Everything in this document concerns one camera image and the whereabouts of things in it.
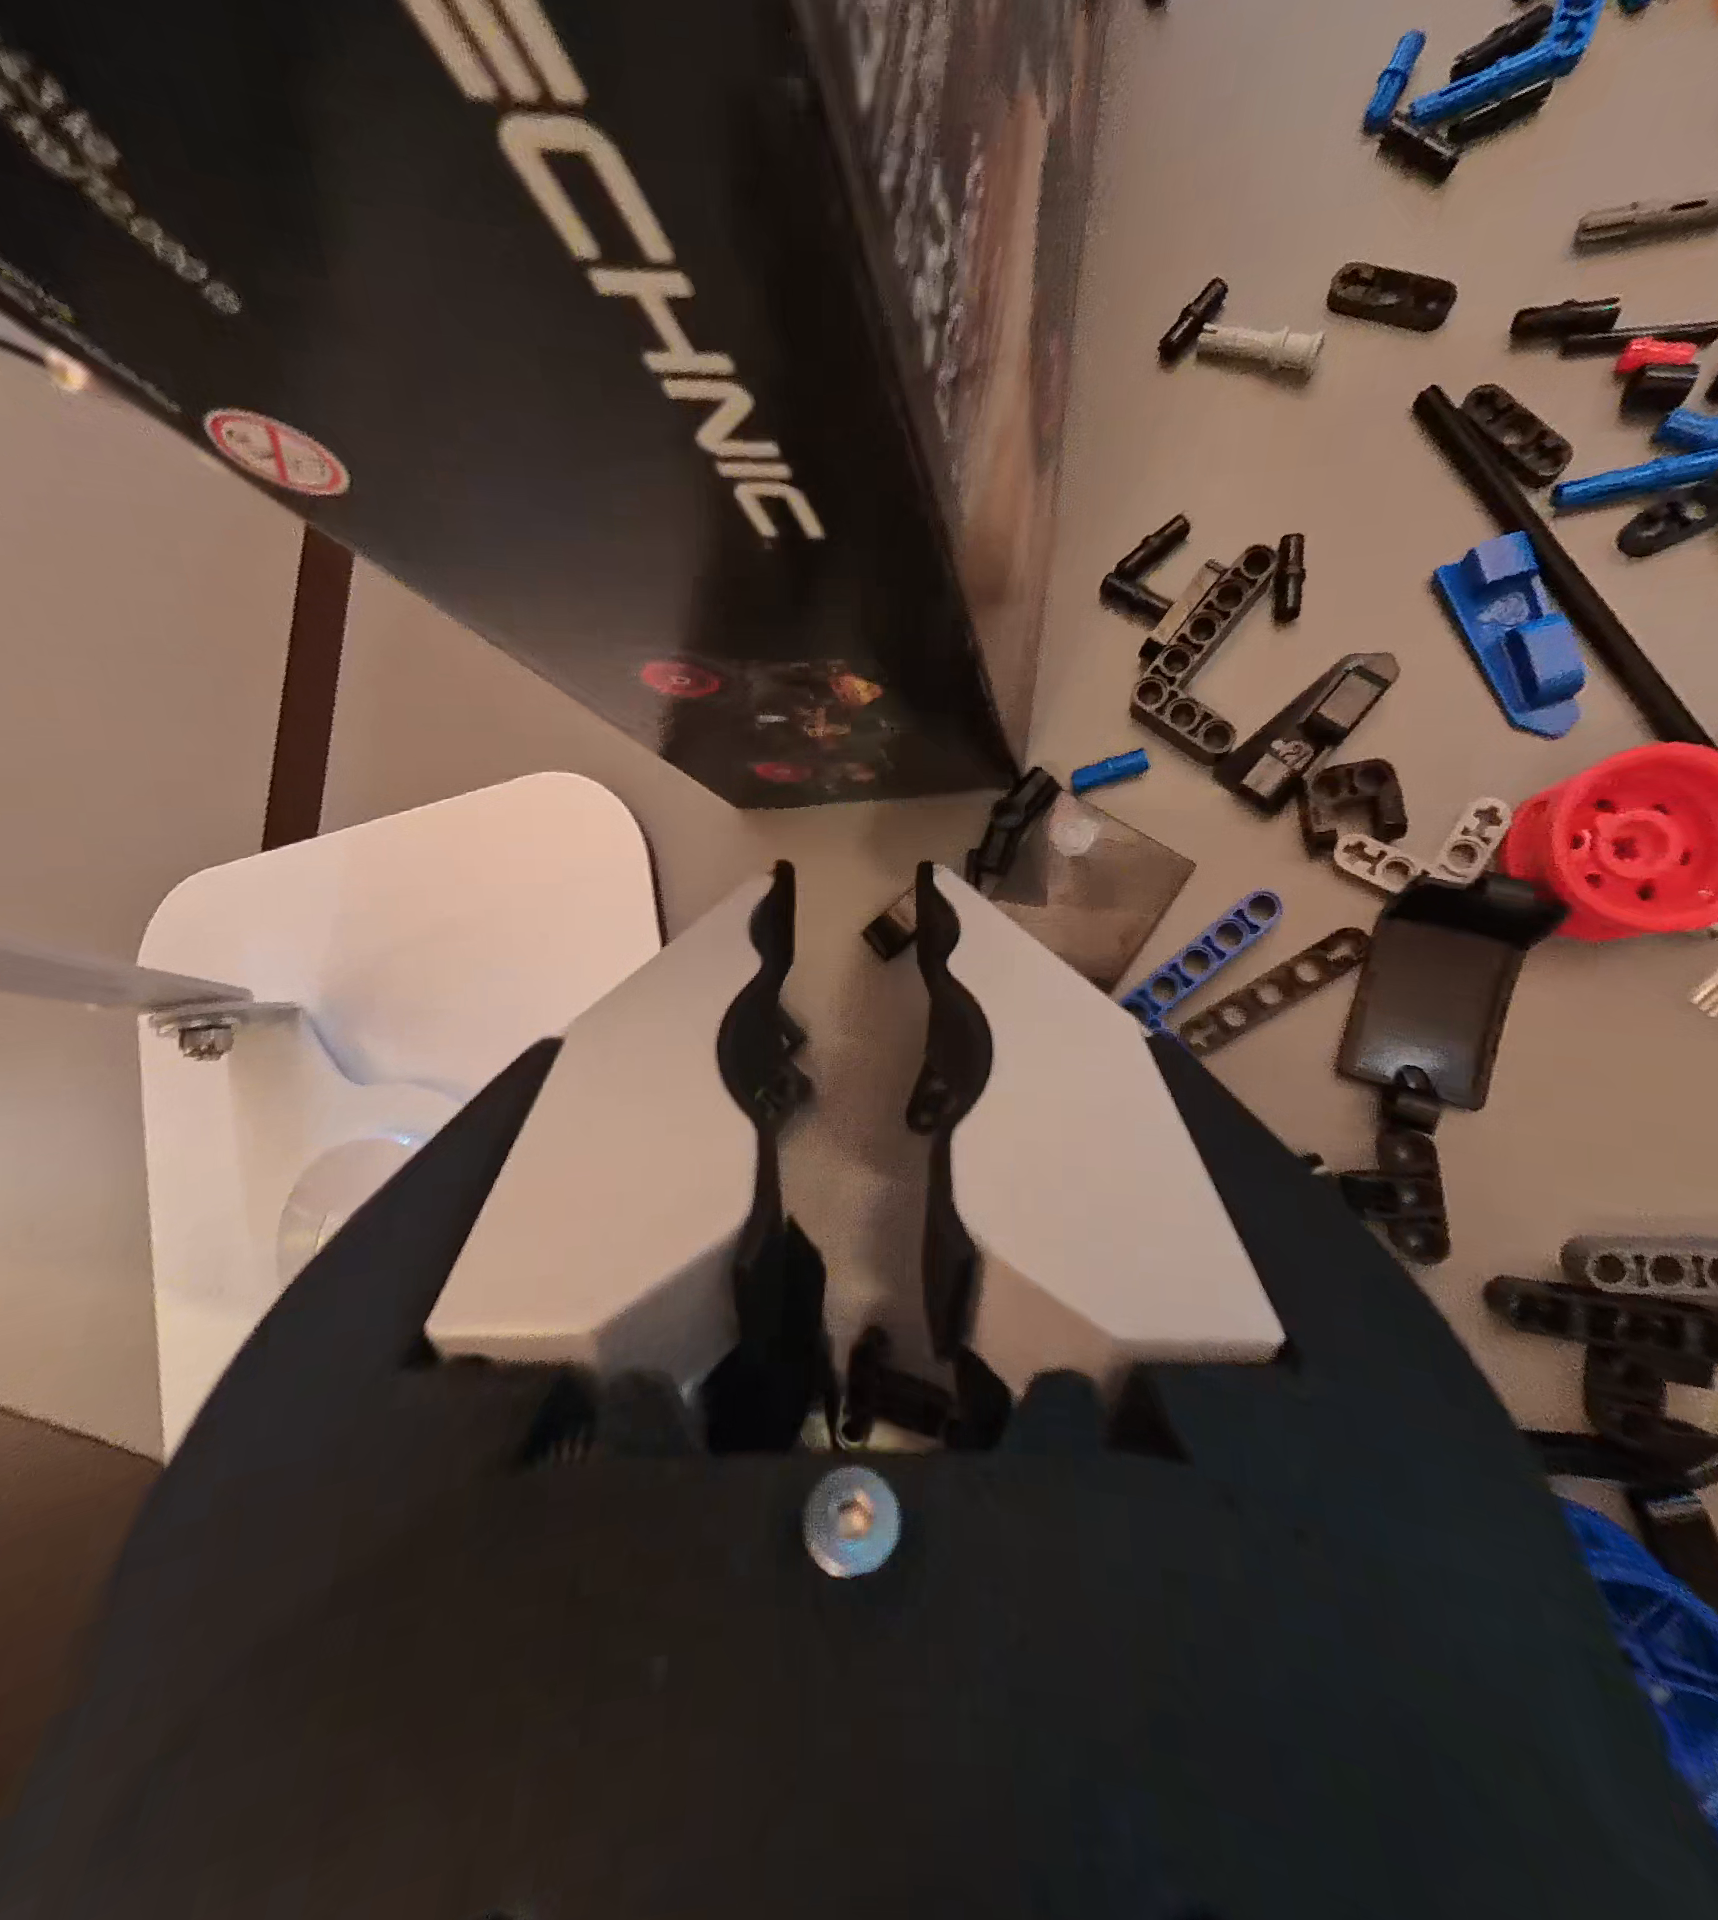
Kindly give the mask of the white pin with black connector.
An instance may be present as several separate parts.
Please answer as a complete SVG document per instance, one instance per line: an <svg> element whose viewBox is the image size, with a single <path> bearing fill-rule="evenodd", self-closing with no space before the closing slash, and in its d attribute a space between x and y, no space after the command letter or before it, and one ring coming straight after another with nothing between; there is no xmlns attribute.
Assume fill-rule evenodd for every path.
<svg viewBox="0 0 1718 1920"><path fill-rule="evenodd" d="M1209 277L1159 336L1155 349L1161 365L1174 367L1186 356L1198 356L1283 378L1309 378L1319 367L1324 332L1231 324L1222 317L1229 297L1229 282Z"/></svg>

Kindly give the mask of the pile of black toy beams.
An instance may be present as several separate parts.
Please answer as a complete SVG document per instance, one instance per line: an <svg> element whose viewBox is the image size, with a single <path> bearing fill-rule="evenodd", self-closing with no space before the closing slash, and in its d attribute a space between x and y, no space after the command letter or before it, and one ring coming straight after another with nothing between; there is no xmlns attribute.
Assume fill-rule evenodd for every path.
<svg viewBox="0 0 1718 1920"><path fill-rule="evenodd" d="M1277 612L1298 610L1305 537L1290 534L1278 545L1256 541L1232 562L1211 559L1170 603L1147 587L1139 563L1162 562L1186 529L1184 517L1162 526L1131 553L1131 570L1102 585L1112 606L1161 614L1139 647L1132 722L1211 770L1226 794L1259 813L1272 817L1294 803L1306 852L1381 902L1373 925L1326 931L1221 1000L1190 1012L1183 1002L1161 1030L1147 1030L1206 1059L1337 981L1353 980L1356 994L1391 898L1419 878L1470 883L1502 875L1497 854L1519 808L1475 798L1428 861L1394 839L1409 829L1398 770L1382 758L1342 756L1401 678L1401 662L1389 651L1332 662L1272 722L1241 739L1201 699L1198 679L1265 591ZM1356 1085L1374 1092L1374 1164L1332 1170L1313 1161L1310 1174L1401 1260L1438 1266L1452 1252L1438 1125L1459 1109L1436 1098L1419 1068L1402 1068L1389 1088ZM1570 1238L1561 1280L1497 1277L1484 1299L1508 1325L1562 1339L1585 1355L1592 1434L1548 1446L1562 1458L1556 1473L1615 1480L1652 1509L1693 1501L1718 1484L1718 1235Z"/></svg>

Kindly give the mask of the pile of small toy pins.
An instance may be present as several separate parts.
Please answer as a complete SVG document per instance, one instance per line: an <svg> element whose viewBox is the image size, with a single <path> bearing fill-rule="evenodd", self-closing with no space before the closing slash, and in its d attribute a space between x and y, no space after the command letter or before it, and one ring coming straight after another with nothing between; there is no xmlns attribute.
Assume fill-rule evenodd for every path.
<svg viewBox="0 0 1718 1920"><path fill-rule="evenodd" d="M1648 559L1700 534L1718 529L1718 227L1676 241L1616 252L1574 252L1580 216L1660 198L1718 194L1706 173L1694 172L1693 194L1683 194L1687 161L1709 158L1700 119L1718 107L1718 44L1681 69L1660 75L1657 89L1625 87L1603 158L1603 180L1588 170L1574 186L1548 177L1547 203L1573 216L1564 235L1569 261L1635 264L1648 253L1670 257L1665 287L1711 314L1669 314L1660 324L1626 320L1620 297L1582 295L1522 306L1508 322L1508 344L1534 365L1595 365L1611 369L1616 416L1648 438L1636 462L1601 472L1574 472L1569 439L1502 381L1475 384L1452 402L1470 418L1486 450L1498 456L1526 499L1550 524L1556 516L1585 516L1639 506L1619 536L1626 559Z"/></svg>

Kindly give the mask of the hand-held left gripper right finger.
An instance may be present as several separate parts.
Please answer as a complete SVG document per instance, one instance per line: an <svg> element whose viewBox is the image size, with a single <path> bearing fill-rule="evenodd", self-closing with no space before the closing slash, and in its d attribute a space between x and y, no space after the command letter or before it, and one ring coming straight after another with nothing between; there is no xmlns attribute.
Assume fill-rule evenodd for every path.
<svg viewBox="0 0 1718 1920"><path fill-rule="evenodd" d="M920 1297L949 1442L996 1446L1040 1379L1109 1410L1162 1366L1268 1366L1285 1325L1153 1035L929 861L913 886L926 1144Z"/></svg>

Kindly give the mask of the toy truck set box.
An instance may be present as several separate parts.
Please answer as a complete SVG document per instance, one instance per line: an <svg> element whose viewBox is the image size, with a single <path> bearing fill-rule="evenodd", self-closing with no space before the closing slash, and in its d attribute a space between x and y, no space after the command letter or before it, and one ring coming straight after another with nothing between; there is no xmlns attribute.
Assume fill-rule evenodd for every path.
<svg viewBox="0 0 1718 1920"><path fill-rule="evenodd" d="M0 2L0 306L728 803L1002 787L1109 21Z"/></svg>

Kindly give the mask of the large red toy wheel hub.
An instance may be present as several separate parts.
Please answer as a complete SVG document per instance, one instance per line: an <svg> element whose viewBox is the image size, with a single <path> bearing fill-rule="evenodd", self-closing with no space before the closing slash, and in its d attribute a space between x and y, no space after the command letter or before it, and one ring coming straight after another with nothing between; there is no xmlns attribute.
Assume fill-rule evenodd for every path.
<svg viewBox="0 0 1718 1920"><path fill-rule="evenodd" d="M1520 803L1497 869L1588 945L1718 927L1718 749L1651 741Z"/></svg>

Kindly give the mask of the blue toy wheel hub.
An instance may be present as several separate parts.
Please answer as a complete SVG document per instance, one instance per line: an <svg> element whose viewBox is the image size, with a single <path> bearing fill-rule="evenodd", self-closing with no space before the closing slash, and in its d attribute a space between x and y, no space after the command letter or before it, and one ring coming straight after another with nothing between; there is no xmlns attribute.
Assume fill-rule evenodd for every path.
<svg viewBox="0 0 1718 1920"><path fill-rule="evenodd" d="M1622 1526L1559 1500L1667 1755L1718 1837L1718 1614Z"/></svg>

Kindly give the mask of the long black toy axle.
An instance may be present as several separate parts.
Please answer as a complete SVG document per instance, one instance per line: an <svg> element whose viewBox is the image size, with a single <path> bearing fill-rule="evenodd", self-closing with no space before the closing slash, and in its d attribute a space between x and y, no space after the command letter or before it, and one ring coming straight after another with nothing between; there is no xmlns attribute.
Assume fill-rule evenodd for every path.
<svg viewBox="0 0 1718 1920"><path fill-rule="evenodd" d="M1502 534L1519 534L1528 541L1553 600L1590 647L1592 657L1625 691L1651 738L1672 746L1714 749L1718 746L1714 735L1595 587L1592 578L1545 516L1528 501L1498 454L1489 450L1470 416L1438 384L1428 384L1414 396L1410 414L1423 438L1454 470L1495 526Z"/></svg>

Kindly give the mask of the black oval thin beam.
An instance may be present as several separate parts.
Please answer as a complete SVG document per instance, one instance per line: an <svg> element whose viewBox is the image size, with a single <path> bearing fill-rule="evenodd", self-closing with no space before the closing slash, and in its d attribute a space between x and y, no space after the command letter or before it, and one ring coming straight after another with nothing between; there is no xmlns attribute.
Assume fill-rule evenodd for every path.
<svg viewBox="0 0 1718 1920"><path fill-rule="evenodd" d="M1459 287L1449 277L1374 260L1349 260L1326 284L1330 316L1414 334L1445 328L1457 299Z"/></svg>

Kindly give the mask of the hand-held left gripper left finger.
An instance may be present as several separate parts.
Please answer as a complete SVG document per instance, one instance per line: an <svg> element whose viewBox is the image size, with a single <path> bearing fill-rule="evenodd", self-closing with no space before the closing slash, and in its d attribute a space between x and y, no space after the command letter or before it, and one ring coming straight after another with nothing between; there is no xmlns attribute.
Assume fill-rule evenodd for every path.
<svg viewBox="0 0 1718 1920"><path fill-rule="evenodd" d="M715 1452L800 1443L830 1344L781 1170L815 1098L797 913L779 860L566 1028L431 1315L443 1357L662 1378Z"/></svg>

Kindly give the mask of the black curved toy panel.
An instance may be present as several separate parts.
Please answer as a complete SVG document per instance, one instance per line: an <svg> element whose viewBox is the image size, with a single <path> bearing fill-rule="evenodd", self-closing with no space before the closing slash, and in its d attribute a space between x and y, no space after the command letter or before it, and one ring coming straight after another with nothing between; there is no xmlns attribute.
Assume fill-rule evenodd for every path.
<svg viewBox="0 0 1718 1920"><path fill-rule="evenodd" d="M1386 1090L1419 1070L1443 1105L1484 1109L1526 958L1566 919L1562 900L1512 875L1410 879L1374 924L1337 1071Z"/></svg>

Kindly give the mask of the blue curved toy panel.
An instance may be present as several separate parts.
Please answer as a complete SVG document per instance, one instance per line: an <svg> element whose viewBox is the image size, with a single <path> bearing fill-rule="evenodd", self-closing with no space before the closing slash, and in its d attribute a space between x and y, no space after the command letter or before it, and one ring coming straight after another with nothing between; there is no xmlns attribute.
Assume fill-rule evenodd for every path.
<svg viewBox="0 0 1718 1920"><path fill-rule="evenodd" d="M1574 732L1588 667L1533 539L1483 539L1436 566L1431 587L1507 722L1547 741Z"/></svg>

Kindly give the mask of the blue thin straight beam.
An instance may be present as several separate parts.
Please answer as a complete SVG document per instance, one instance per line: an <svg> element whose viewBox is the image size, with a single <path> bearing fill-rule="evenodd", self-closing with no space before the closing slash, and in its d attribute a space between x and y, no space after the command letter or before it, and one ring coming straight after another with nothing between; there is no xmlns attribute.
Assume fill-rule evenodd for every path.
<svg viewBox="0 0 1718 1920"><path fill-rule="evenodd" d="M1270 887L1235 900L1179 951L1125 992L1118 1004L1149 1032L1162 1030L1184 1002L1262 941L1283 911L1283 900Z"/></svg>

